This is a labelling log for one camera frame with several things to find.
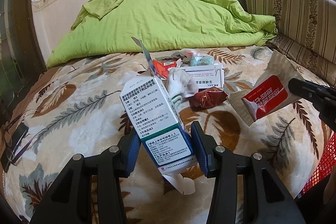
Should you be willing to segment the red white wet wipe packet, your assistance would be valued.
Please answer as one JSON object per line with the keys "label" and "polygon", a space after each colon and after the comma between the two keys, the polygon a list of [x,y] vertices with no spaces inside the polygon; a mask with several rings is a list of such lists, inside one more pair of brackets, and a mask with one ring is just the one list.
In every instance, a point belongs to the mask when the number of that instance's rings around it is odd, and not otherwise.
{"label": "red white wet wipe packet", "polygon": [[245,124],[250,126],[299,99],[289,91],[291,79],[304,80],[285,55],[273,51],[266,70],[252,90],[231,93],[228,101]]}

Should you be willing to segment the white blue medicine box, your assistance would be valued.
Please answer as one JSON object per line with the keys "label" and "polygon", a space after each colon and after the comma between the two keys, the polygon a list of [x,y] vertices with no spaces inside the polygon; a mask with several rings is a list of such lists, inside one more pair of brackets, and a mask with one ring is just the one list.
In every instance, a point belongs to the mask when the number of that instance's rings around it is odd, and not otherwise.
{"label": "white blue medicine box", "polygon": [[143,146],[161,175],[180,193],[195,192],[192,179],[182,173],[197,163],[190,135],[159,78],[150,53],[138,38],[149,72],[126,82],[121,102]]}

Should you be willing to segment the light blue cartoon pouch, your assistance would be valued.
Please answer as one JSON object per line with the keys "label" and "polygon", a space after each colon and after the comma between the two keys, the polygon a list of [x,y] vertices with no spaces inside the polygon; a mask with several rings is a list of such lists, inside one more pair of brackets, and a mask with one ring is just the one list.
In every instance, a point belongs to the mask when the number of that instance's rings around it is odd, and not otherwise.
{"label": "light blue cartoon pouch", "polygon": [[205,65],[214,65],[214,57],[209,55],[204,56],[194,56],[190,60],[190,66],[205,66]]}

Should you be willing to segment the red mesh trash basket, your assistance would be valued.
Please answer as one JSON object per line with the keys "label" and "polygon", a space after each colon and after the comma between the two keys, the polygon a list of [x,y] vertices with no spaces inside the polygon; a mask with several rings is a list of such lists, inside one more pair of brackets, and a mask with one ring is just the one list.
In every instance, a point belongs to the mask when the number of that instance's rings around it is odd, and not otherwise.
{"label": "red mesh trash basket", "polygon": [[301,194],[305,194],[310,191],[315,185],[321,182],[324,178],[331,174],[333,167],[335,166],[335,132],[331,135],[326,148],[323,151],[321,160],[317,165],[317,169],[313,172],[311,178],[307,181]]}

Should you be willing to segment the eyeglasses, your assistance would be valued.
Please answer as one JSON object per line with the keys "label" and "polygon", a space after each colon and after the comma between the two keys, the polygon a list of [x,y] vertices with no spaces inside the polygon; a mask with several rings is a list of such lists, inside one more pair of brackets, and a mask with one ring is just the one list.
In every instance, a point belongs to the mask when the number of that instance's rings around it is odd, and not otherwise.
{"label": "eyeglasses", "polygon": [[10,165],[17,164],[17,161],[21,158],[31,143],[31,141],[29,141],[20,151],[18,151],[18,148],[22,144],[22,140],[27,136],[29,131],[29,128],[24,123],[23,117],[29,111],[35,111],[35,109],[25,110],[9,123],[1,125],[1,134],[5,142],[5,149],[1,156],[1,166],[5,173],[8,172]]}

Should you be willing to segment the striped floral headboard cushion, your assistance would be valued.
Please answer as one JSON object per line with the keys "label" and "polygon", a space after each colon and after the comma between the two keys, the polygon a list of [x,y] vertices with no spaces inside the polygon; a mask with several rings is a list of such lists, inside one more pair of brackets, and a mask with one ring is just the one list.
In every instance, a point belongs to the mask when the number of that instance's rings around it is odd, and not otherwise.
{"label": "striped floral headboard cushion", "polygon": [[271,15],[278,35],[267,46],[335,86],[335,0],[246,0],[250,14]]}

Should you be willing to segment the black phone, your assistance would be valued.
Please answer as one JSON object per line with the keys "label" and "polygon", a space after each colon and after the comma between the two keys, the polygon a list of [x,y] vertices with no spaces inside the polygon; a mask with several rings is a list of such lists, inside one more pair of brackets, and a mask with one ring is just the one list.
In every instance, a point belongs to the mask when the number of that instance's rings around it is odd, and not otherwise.
{"label": "black phone", "polygon": [[20,123],[13,135],[11,135],[9,133],[10,128],[11,126],[4,125],[1,127],[1,134],[3,136],[3,140],[5,141],[5,149],[1,155],[1,166],[5,173],[8,172],[15,157],[15,153],[21,144],[22,139],[26,136],[29,130],[24,123]]}

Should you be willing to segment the floral leaf blanket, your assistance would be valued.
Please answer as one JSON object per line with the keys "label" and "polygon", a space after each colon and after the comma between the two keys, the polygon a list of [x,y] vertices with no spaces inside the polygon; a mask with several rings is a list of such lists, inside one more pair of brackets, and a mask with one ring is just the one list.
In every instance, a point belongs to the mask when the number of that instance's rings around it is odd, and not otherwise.
{"label": "floral leaf blanket", "polygon": [[[13,116],[28,127],[26,149],[16,165],[1,173],[6,201],[29,223],[46,191],[76,153],[92,156],[118,143],[132,125],[120,100],[130,79],[147,70],[141,53],[88,57],[50,69],[32,87]],[[260,152],[296,196],[316,169],[332,131],[306,100],[246,125],[229,102],[195,109],[177,108],[186,127],[198,121],[219,145],[240,155]],[[214,181],[198,166],[185,172],[195,193],[181,195],[166,181],[145,149],[135,170],[121,180],[129,223],[205,223]]]}

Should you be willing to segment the dark red crumpled wrapper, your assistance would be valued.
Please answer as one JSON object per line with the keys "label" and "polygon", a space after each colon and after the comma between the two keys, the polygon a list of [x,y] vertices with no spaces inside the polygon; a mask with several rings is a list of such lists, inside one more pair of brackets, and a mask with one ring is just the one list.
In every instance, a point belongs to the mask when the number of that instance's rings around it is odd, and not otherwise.
{"label": "dark red crumpled wrapper", "polygon": [[189,103],[193,107],[202,109],[210,109],[223,103],[228,94],[217,87],[211,87],[196,93],[189,99]]}

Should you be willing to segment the white flat medicine box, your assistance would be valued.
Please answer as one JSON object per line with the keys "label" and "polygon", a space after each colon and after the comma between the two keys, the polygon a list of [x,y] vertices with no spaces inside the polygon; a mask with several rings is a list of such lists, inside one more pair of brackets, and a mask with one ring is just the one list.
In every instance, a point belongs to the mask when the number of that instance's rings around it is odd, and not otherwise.
{"label": "white flat medicine box", "polygon": [[199,89],[224,88],[223,64],[183,67],[182,69],[195,80]]}

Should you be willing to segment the clear red-print plastic wrapper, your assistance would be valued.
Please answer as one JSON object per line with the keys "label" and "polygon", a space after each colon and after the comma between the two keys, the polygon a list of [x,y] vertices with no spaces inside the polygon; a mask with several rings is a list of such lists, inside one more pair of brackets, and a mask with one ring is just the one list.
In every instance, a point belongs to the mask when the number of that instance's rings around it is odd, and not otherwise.
{"label": "clear red-print plastic wrapper", "polygon": [[190,60],[191,58],[195,57],[198,52],[194,49],[184,48],[180,51],[174,52],[171,57],[176,57],[178,59],[186,59]]}

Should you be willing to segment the white crumpled plastic bag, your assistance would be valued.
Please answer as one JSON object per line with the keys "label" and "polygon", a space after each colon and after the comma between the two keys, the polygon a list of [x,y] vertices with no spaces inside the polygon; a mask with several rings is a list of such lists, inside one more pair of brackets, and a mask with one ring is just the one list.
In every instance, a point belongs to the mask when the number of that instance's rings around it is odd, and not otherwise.
{"label": "white crumpled plastic bag", "polygon": [[169,70],[166,89],[176,108],[183,101],[197,94],[199,90],[193,77],[181,68]]}

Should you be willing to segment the small red carton box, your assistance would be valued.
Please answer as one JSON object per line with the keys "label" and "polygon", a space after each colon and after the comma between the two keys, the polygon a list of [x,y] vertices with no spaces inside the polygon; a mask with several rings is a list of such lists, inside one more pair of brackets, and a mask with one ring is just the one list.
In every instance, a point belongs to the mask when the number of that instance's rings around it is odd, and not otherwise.
{"label": "small red carton box", "polygon": [[170,68],[178,68],[182,64],[182,59],[180,57],[160,57],[153,60],[153,64],[158,74],[167,79],[169,75]]}

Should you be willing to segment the green quilt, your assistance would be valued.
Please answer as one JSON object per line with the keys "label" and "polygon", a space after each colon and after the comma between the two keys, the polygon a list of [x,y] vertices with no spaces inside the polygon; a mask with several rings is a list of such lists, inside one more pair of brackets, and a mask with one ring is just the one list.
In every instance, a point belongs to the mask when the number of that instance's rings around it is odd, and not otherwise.
{"label": "green quilt", "polygon": [[72,59],[183,48],[262,46],[277,35],[272,15],[246,12],[238,0],[89,0],[51,52],[48,67]]}

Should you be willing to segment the dark wooden door frame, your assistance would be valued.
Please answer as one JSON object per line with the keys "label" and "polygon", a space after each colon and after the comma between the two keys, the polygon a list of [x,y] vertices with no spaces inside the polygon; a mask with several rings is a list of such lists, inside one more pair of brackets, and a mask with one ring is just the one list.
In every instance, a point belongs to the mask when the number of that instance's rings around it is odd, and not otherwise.
{"label": "dark wooden door frame", "polygon": [[24,76],[38,78],[46,71],[33,22],[31,0],[9,0],[10,27],[14,31],[13,50]]}

